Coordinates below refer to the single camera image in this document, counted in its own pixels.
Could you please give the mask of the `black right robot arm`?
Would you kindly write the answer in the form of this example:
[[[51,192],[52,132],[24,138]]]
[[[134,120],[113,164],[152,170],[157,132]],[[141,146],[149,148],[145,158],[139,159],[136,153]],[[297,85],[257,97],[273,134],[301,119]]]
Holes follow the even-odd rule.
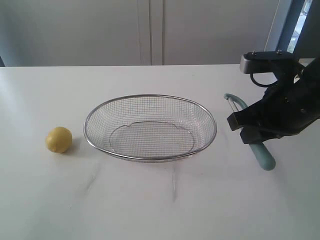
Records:
[[[307,66],[290,60],[271,69],[277,81],[262,99],[227,118],[232,131],[241,129],[244,144],[297,135],[320,118],[320,60]]]

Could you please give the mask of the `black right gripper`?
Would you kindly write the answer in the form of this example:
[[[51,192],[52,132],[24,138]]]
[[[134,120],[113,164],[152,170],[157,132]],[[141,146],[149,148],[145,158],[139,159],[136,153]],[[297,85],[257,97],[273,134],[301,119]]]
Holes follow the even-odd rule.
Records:
[[[299,134],[320,119],[320,60],[276,65],[277,85],[256,103],[228,118],[232,131],[241,128],[244,144],[257,144]]]

